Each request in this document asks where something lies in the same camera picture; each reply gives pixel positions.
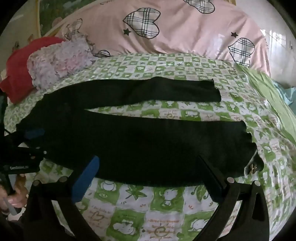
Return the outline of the person's left hand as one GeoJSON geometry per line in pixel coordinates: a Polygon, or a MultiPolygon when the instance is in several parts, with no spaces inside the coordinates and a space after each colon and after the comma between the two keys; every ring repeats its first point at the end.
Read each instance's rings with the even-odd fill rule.
{"type": "Polygon", "coordinates": [[[25,174],[19,174],[16,177],[15,182],[15,194],[8,195],[6,190],[1,185],[1,212],[4,214],[10,213],[7,204],[4,201],[4,198],[7,202],[13,206],[14,208],[23,208],[27,204],[27,195],[29,194],[26,184],[26,176],[25,174]]]}

